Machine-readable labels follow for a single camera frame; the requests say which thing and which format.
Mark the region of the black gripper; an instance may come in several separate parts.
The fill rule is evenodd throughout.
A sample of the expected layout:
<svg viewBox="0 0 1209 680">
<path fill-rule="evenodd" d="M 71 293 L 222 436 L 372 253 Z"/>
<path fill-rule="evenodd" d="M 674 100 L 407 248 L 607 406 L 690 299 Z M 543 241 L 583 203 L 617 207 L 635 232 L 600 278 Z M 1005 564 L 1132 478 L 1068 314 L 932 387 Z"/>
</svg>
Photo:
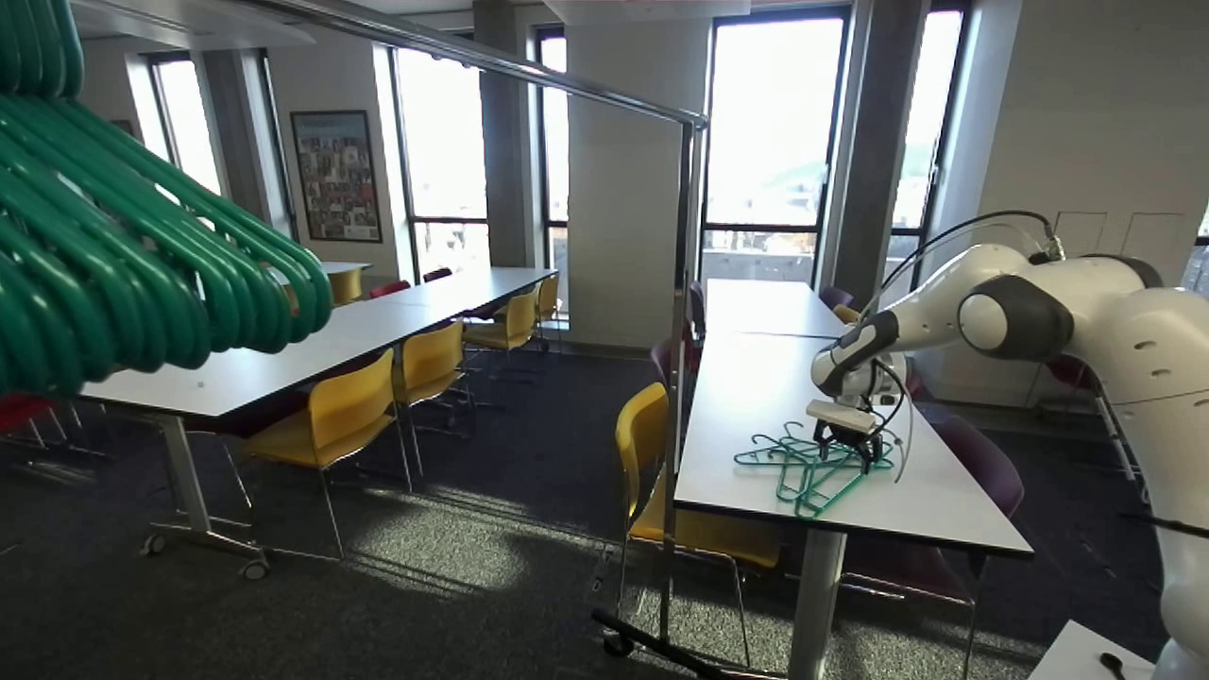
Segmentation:
<svg viewBox="0 0 1209 680">
<path fill-rule="evenodd" d="M 862 455 L 862 463 L 879 460 L 879 436 L 868 431 L 839 428 L 839 423 L 815 423 L 814 441 L 829 453 L 833 441 L 846 445 L 850 453 Z"/>
</svg>

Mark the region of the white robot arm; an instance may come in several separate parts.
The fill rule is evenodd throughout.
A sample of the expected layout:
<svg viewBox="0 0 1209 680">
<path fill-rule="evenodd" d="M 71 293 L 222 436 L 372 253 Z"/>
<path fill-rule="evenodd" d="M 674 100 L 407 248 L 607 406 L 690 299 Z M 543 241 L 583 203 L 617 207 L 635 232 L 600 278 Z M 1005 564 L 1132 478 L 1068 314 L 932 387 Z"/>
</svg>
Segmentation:
<svg viewBox="0 0 1209 680">
<path fill-rule="evenodd" d="M 1209 303 L 1146 259 L 1038 259 L 1003 241 L 948 255 L 814 358 L 829 395 L 859 395 L 888 352 L 965 341 L 986 358 L 1076 358 L 1139 460 L 1161 552 L 1153 680 L 1209 680 Z"/>
</svg>

